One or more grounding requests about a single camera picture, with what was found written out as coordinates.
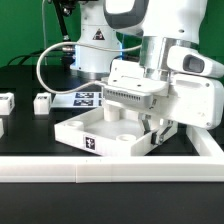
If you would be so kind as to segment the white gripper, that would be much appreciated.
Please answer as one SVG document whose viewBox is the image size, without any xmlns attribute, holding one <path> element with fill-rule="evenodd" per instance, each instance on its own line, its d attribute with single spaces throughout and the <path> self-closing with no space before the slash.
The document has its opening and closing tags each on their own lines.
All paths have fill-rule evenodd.
<svg viewBox="0 0 224 224">
<path fill-rule="evenodd" d="M 136 62 L 115 59 L 108 81 L 123 76 L 145 78 L 144 69 Z M 167 95 L 155 95 L 153 104 L 148 109 L 125 106 L 110 100 L 107 100 L 107 103 L 145 113 L 139 120 L 144 134 L 152 131 L 152 116 L 167 119 L 161 120 L 158 127 L 152 131 L 151 144 L 156 146 L 164 142 L 165 135 L 173 126 L 172 121 L 204 129 L 213 129 L 220 124 L 224 107 L 224 87 L 219 81 L 175 73 L 171 76 L 171 81 L 166 82 Z"/>
</svg>

